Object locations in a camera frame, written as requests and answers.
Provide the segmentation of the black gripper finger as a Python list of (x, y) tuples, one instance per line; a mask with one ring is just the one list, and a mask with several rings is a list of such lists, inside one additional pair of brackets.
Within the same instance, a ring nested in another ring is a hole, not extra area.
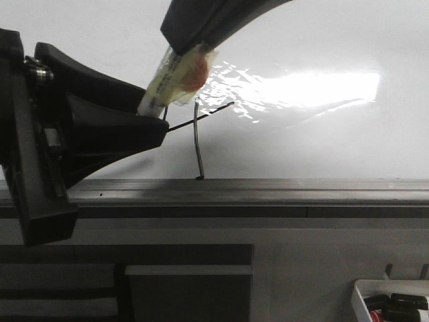
[(161, 33), (178, 55), (199, 44), (216, 48), (227, 38), (286, 0), (174, 0)]

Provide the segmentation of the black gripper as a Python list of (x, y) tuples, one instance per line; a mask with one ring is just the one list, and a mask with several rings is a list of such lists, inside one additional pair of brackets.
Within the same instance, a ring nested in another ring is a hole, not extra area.
[[(97, 72), (39, 42), (35, 58), (54, 80), (37, 93), (42, 118), (58, 129), (60, 169), (70, 188), (122, 158), (161, 146), (167, 121), (137, 114), (145, 89)], [(1, 30), (1, 165), (25, 246), (72, 236), (77, 206), (68, 200), (31, 99), (17, 31)]]

